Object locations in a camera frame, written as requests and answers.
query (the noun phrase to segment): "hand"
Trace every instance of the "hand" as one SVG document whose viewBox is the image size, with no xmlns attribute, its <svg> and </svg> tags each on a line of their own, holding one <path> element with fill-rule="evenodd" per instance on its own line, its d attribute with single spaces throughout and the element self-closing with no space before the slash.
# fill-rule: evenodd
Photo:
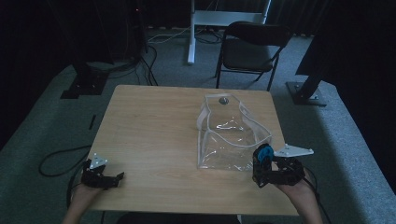
<svg viewBox="0 0 396 224">
<path fill-rule="evenodd" d="M 91 205 L 94 198 L 102 191 L 103 189 L 90 188 L 84 184 L 77 185 L 72 196 L 72 202 L 64 217 L 63 224 L 79 223 L 79 220 Z"/>
<path fill-rule="evenodd" d="M 310 181 L 307 172 L 305 172 L 305 177 Z M 276 187 L 289 197 L 298 214 L 303 218 L 304 224 L 323 223 L 316 195 L 308 183 L 301 180 L 294 186 L 276 185 Z"/>
</svg>

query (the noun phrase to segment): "black cable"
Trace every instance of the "black cable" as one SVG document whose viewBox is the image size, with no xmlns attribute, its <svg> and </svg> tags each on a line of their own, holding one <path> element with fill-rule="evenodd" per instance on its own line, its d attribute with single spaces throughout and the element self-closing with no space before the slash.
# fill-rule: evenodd
<svg viewBox="0 0 396 224">
<path fill-rule="evenodd" d="M 281 161 L 283 162 L 283 165 L 285 165 L 287 168 L 289 168 L 290 170 L 292 170 L 297 176 L 299 176 L 303 181 L 305 181 L 305 182 L 309 185 L 309 187 L 311 187 L 312 191 L 313 191 L 314 194 L 315 194 L 315 197 L 316 197 L 316 199 L 317 199 L 317 202 L 318 202 L 318 205 L 319 205 L 320 209 L 322 210 L 322 212 L 323 212 L 324 216 L 326 217 L 327 221 L 329 222 L 329 224 L 332 224 L 332 221 L 330 220 L 330 217 L 329 217 L 329 215 L 327 214 L 326 209 L 324 208 L 323 204 L 320 202 L 320 195 L 319 195 L 319 193 L 318 193 L 318 191 L 317 191 L 317 186 L 318 186 L 318 184 L 317 184 L 316 186 L 314 186 L 314 185 L 311 183 L 311 181 L 309 181 L 305 176 L 300 175 L 300 174 L 299 174 L 298 172 L 296 172 L 291 166 L 289 166 L 288 164 L 286 164 L 285 161 L 283 161 L 283 160 L 281 160 Z M 308 170 L 311 174 L 313 174 L 313 177 L 314 177 L 315 180 L 316 180 L 316 177 L 315 177 L 314 173 L 313 173 L 311 170 L 309 170 L 309 169 L 307 169 L 307 170 Z"/>
<path fill-rule="evenodd" d="M 209 35 L 213 35 L 213 36 L 216 38 L 216 40 L 215 40 L 215 41 L 206 40 L 206 39 L 203 39 L 203 38 L 201 38 L 201 37 L 198 37 L 198 35 L 195 36 L 195 39 L 196 39 L 198 42 L 201 42 L 201 43 L 204 43 L 204 44 L 221 44 L 221 42 L 222 42 L 222 35 L 216 34 L 216 33 L 213 32 L 213 31 L 209 31 L 208 34 L 209 34 Z"/>
<path fill-rule="evenodd" d="M 144 58 L 142 58 L 142 62 L 148 68 L 148 84 L 153 86 L 153 83 L 151 82 L 151 79 L 153 79 L 155 85 L 158 86 L 158 82 L 155 79 L 154 73 L 152 72 L 152 66 L 154 65 L 155 61 L 157 60 L 157 54 L 158 53 L 157 53 L 157 50 L 154 47 L 152 47 L 152 46 L 148 46 L 148 47 L 154 50 L 154 59 L 152 60 L 151 65 L 149 65 Z"/>
<path fill-rule="evenodd" d="M 100 223 L 101 223 L 101 224 L 105 223 L 105 214 L 106 214 L 106 211 L 103 211 L 103 212 L 102 212 L 102 216 L 101 216 L 101 218 L 100 218 Z"/>
<path fill-rule="evenodd" d="M 58 174 L 46 174 L 46 173 L 43 171 L 43 169 L 42 169 L 43 164 L 47 161 L 47 159 L 49 159 L 50 157 L 55 156 L 55 155 L 57 155 L 57 154 L 66 153 L 66 152 L 71 152 L 71 151 L 77 151 L 77 150 L 81 150 L 81 149 L 86 148 L 86 147 L 91 147 L 91 145 L 89 145 L 89 146 L 84 146 L 84 147 L 74 147 L 74 148 L 65 149 L 65 150 L 59 150 L 59 151 L 55 151 L 55 152 L 50 153 L 49 155 L 47 155 L 46 157 L 44 157 L 44 159 L 43 159 L 43 160 L 40 162 L 40 164 L 38 165 L 38 172 L 39 172 L 41 175 L 46 176 L 46 177 L 56 177 L 56 176 L 60 176 L 60 175 L 65 175 L 65 174 L 67 174 L 68 172 L 70 172 L 71 170 L 73 170 L 76 166 L 78 166 L 78 165 L 88 156 L 89 152 L 87 152 L 86 154 L 84 154 L 84 156 L 81 157 L 81 159 L 79 159 L 78 162 L 76 162 L 76 164 L 74 164 L 72 167 L 70 167 L 69 169 L 67 169 L 67 170 L 65 170 L 65 171 L 63 171 L 63 172 L 60 172 L 60 173 L 58 173 Z"/>
<path fill-rule="evenodd" d="M 311 171 L 308 167 L 304 167 L 305 170 L 307 170 L 309 172 L 309 174 L 312 176 L 312 178 L 315 180 L 315 190 L 318 191 L 318 180 L 317 177 L 315 176 L 314 172 Z"/>
<path fill-rule="evenodd" d="M 137 85 L 140 85 L 140 77 L 139 77 L 139 74 L 137 74 L 137 69 L 134 70 L 134 74 L 137 77 Z"/>
<path fill-rule="evenodd" d="M 108 77 L 107 79 L 117 79 L 117 78 L 122 78 L 122 77 L 129 76 L 129 75 L 131 75 L 132 73 L 136 73 L 137 66 L 139 66 L 140 64 L 141 64 L 141 62 L 137 63 L 137 64 L 136 64 L 136 66 L 134 67 L 134 69 L 133 69 L 133 70 L 131 70 L 131 71 L 129 71 L 129 72 L 128 72 L 128 73 L 126 73 L 126 74 L 120 75 L 120 76 L 118 76 L 118 77 Z"/>
<path fill-rule="evenodd" d="M 143 67 L 143 70 L 145 71 L 145 73 L 143 74 L 143 77 L 145 78 L 146 83 L 149 84 L 149 80 L 148 80 L 148 78 L 146 77 L 146 68 Z"/>
<path fill-rule="evenodd" d="M 67 184 L 67 190 L 66 190 L 66 208 L 69 208 L 70 203 L 72 202 L 72 189 L 75 188 L 76 186 L 73 187 L 74 181 L 76 179 L 76 175 L 77 172 L 79 171 L 79 169 L 82 168 L 84 163 L 82 163 L 80 166 L 78 166 L 75 170 L 75 172 L 73 173 L 73 175 L 70 177 L 69 179 L 69 183 Z"/>
<path fill-rule="evenodd" d="M 93 72 L 97 73 L 114 73 L 114 72 L 125 72 L 131 70 L 131 68 L 136 67 L 136 61 L 129 60 L 127 63 L 118 65 L 116 67 L 111 68 L 98 68 L 90 65 L 90 68 Z"/>
</svg>

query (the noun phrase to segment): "clear plastic bag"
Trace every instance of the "clear plastic bag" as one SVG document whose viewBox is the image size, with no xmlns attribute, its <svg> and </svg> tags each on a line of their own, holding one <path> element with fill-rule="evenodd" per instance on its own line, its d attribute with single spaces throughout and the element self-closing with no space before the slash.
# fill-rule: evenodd
<svg viewBox="0 0 396 224">
<path fill-rule="evenodd" d="M 254 150 L 272 140 L 271 133 L 229 93 L 205 96 L 197 128 L 199 168 L 251 171 Z"/>
</svg>

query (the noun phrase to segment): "wooden table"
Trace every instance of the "wooden table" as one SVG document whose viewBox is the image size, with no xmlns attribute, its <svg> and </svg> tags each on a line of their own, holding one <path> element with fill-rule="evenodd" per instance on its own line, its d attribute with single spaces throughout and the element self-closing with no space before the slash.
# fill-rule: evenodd
<svg viewBox="0 0 396 224">
<path fill-rule="evenodd" d="M 125 172 L 117 189 L 105 191 L 97 210 L 173 213 L 293 215 L 289 199 L 272 185 L 259 189 L 251 172 L 197 168 L 196 120 L 205 94 L 238 97 L 284 146 L 267 91 L 118 86 L 92 145 L 108 159 L 105 175 Z"/>
</svg>

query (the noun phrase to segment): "black stand base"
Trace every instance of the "black stand base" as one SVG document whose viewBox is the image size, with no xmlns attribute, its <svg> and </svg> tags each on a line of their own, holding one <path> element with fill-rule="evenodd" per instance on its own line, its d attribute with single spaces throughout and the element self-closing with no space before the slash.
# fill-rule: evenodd
<svg viewBox="0 0 396 224">
<path fill-rule="evenodd" d="M 69 90 L 62 93 L 61 99 L 78 99 L 80 95 L 100 95 L 106 85 L 109 73 L 94 74 L 94 79 L 89 84 L 81 85 L 76 76 Z"/>
<path fill-rule="evenodd" d="M 300 88 L 304 85 L 303 82 L 287 82 L 286 85 L 289 88 L 291 97 L 295 105 L 318 105 L 318 106 L 326 106 L 326 102 L 324 101 L 319 89 L 316 89 L 314 94 L 308 99 L 301 97 L 298 92 Z"/>
</svg>

